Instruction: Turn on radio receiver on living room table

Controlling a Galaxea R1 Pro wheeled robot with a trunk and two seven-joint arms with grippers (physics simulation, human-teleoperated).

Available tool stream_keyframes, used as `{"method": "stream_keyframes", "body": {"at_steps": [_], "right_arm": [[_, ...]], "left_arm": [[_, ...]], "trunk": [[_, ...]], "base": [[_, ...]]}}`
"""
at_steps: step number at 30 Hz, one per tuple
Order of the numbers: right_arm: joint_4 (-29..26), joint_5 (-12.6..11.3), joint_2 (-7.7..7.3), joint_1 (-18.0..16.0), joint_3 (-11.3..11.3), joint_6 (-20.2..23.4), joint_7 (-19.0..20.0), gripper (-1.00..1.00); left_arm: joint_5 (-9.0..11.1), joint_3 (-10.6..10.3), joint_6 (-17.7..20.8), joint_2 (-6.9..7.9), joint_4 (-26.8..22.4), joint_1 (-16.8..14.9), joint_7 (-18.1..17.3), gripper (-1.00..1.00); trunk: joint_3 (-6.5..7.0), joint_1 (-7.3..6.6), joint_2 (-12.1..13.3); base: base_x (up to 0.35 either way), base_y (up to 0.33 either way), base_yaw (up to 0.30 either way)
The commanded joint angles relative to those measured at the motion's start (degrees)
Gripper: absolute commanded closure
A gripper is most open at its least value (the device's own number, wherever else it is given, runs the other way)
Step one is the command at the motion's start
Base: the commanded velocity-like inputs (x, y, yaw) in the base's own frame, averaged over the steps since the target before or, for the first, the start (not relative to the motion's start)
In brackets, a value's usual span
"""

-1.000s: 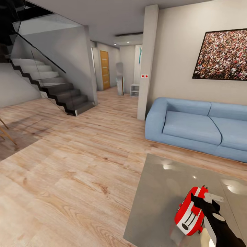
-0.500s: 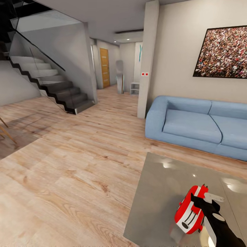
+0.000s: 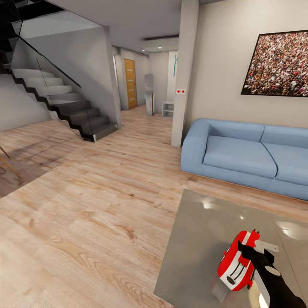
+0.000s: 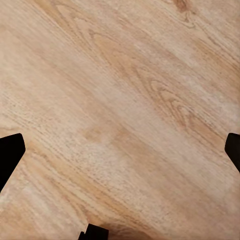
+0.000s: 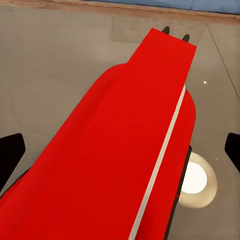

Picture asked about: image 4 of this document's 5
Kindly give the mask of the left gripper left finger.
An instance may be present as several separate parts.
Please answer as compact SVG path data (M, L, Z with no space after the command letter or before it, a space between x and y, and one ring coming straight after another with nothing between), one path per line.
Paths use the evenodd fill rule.
M0 138L0 192L26 151L21 133Z

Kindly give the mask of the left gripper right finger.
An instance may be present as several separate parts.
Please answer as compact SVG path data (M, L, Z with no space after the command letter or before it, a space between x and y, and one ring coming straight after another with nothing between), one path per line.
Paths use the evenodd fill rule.
M240 134L229 133L224 150L240 172Z

